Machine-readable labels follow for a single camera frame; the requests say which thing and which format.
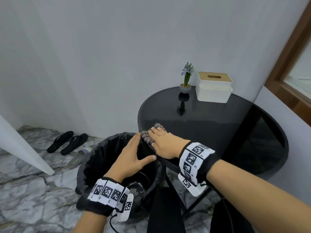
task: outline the black glass tabletop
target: black glass tabletop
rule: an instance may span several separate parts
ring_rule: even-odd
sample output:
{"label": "black glass tabletop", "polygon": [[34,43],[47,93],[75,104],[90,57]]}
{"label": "black glass tabletop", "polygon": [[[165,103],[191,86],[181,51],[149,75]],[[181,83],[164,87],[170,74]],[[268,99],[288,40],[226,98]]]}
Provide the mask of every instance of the black glass tabletop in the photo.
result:
{"label": "black glass tabletop", "polygon": [[[139,131],[160,123],[168,131],[215,150],[223,160],[263,179],[286,162],[288,141],[279,124],[254,103],[231,94],[227,103],[202,102],[195,87],[150,96],[138,112]],[[171,160],[178,166],[178,160]]]}

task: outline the wooden lid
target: wooden lid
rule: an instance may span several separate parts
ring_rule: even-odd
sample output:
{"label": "wooden lid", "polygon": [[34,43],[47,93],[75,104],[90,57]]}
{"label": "wooden lid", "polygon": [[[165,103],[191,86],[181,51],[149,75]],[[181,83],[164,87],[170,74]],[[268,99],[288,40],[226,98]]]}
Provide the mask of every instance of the wooden lid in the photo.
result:
{"label": "wooden lid", "polygon": [[201,80],[207,81],[232,82],[228,74],[223,73],[199,72],[199,77]]}

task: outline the mirror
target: mirror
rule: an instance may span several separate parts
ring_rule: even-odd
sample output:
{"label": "mirror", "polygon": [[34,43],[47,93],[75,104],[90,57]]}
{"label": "mirror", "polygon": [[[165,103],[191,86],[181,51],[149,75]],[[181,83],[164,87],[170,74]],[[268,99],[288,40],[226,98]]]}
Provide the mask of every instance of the mirror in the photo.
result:
{"label": "mirror", "polygon": [[298,58],[284,82],[311,99],[311,43]]}

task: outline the white tissue box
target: white tissue box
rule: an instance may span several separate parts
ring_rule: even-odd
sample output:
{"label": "white tissue box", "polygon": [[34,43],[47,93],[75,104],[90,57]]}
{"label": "white tissue box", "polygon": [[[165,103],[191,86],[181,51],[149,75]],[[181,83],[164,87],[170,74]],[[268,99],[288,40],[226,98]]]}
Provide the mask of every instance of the white tissue box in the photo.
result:
{"label": "white tissue box", "polygon": [[199,72],[196,84],[198,101],[227,103],[233,89],[228,74]]}

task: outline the right hand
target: right hand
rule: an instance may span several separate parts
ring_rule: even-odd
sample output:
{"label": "right hand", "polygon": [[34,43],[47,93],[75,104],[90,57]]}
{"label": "right hand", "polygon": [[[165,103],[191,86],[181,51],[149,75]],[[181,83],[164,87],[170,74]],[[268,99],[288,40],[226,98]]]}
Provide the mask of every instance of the right hand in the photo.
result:
{"label": "right hand", "polygon": [[151,128],[148,132],[149,136],[154,140],[152,147],[157,154],[165,159],[179,158],[181,150],[190,141],[167,133],[162,128]]}

